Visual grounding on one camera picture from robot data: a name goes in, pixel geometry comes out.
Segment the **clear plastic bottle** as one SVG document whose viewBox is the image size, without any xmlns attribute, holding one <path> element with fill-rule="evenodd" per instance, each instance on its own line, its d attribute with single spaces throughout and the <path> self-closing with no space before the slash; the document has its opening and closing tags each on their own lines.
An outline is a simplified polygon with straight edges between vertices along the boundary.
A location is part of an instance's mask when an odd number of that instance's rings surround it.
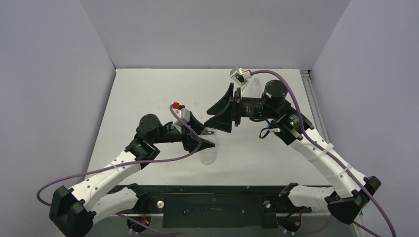
<svg viewBox="0 0 419 237">
<path fill-rule="evenodd" d="M 220 138 L 217 130 L 205 128 L 200 135 L 202 140 L 201 150 L 199 151 L 200 161 L 204 165 L 215 163 L 219 152 Z"/>
</svg>

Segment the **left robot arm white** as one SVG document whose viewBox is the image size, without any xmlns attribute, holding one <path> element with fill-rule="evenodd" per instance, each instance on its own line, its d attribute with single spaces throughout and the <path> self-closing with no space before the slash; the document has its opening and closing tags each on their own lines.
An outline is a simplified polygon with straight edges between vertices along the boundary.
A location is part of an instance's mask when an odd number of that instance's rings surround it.
<svg viewBox="0 0 419 237">
<path fill-rule="evenodd" d="M 160 150 L 156 144 L 180 142 L 189 155 L 216 146 L 200 137 L 214 132 L 189 110 L 180 109 L 174 117 L 177 122 L 162 124 L 156 115 L 144 115 L 134 139 L 106 167 L 90 172 L 87 179 L 70 188 L 55 190 L 49 218 L 64 236 L 84 237 L 94 224 L 123 210 L 144 211 L 147 198 L 139 185 L 128 185 L 113 194 L 109 191 L 148 164 L 157 163 Z"/>
</svg>

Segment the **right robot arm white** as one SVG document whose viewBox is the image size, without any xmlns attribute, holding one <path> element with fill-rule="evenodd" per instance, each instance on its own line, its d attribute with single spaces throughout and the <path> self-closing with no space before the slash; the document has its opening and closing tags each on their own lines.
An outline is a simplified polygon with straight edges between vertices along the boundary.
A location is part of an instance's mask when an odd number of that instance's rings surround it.
<svg viewBox="0 0 419 237">
<path fill-rule="evenodd" d="M 231 132 L 242 118 L 267 121 L 271 133 L 302 154 L 330 183 L 326 188 L 291 183 L 279 193 L 279 206 L 285 211 L 328 211 L 340 222 L 352 224 L 381 182 L 347 164 L 310 120 L 297 115 L 286 100 L 287 92 L 281 81 L 271 80 L 259 98 L 250 98 L 230 84 L 224 96 L 207 110 L 210 118 L 205 125 Z"/>
</svg>

